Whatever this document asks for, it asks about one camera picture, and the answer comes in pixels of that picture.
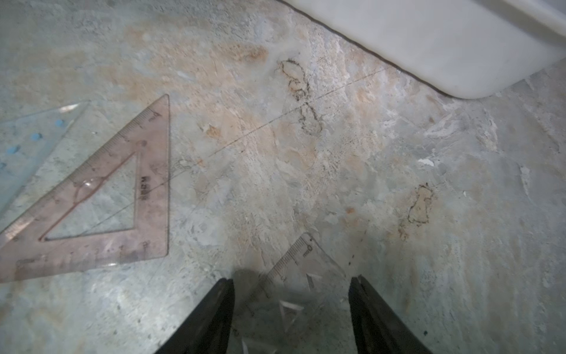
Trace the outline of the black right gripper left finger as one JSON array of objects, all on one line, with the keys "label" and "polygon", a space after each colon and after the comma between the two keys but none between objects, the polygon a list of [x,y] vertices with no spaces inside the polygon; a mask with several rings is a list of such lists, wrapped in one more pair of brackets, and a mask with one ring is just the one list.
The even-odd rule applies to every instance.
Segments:
[{"label": "black right gripper left finger", "polygon": [[234,304],[234,281],[218,280],[156,354],[225,354]]}]

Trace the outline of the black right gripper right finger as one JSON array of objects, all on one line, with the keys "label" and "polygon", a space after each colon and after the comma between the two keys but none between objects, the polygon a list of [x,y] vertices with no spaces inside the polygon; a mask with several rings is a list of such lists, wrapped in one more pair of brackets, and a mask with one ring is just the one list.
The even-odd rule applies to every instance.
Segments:
[{"label": "black right gripper right finger", "polygon": [[359,353],[431,354],[365,277],[352,277],[348,300]]}]

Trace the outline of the pink straight ruler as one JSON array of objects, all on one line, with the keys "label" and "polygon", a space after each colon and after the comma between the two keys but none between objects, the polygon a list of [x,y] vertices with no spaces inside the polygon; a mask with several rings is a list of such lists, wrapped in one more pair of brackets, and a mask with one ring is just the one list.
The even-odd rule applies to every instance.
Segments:
[{"label": "pink straight ruler", "polygon": [[238,301],[228,352],[350,352],[348,285],[315,236],[303,233]]}]

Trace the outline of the pink triangle ruler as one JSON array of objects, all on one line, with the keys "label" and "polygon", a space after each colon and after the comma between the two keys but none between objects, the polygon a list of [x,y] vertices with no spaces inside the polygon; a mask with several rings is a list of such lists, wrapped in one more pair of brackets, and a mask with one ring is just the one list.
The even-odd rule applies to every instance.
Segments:
[{"label": "pink triangle ruler", "polygon": [[[50,240],[54,228],[136,161],[134,226]],[[164,94],[1,233],[1,282],[163,258],[169,247],[170,96]]]}]

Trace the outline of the blue triangle ruler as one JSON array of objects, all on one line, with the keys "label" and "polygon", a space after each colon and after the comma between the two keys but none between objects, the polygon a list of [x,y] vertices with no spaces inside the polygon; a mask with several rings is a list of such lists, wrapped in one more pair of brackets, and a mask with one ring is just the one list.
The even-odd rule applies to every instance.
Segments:
[{"label": "blue triangle ruler", "polygon": [[4,213],[89,101],[1,122],[1,212]]}]

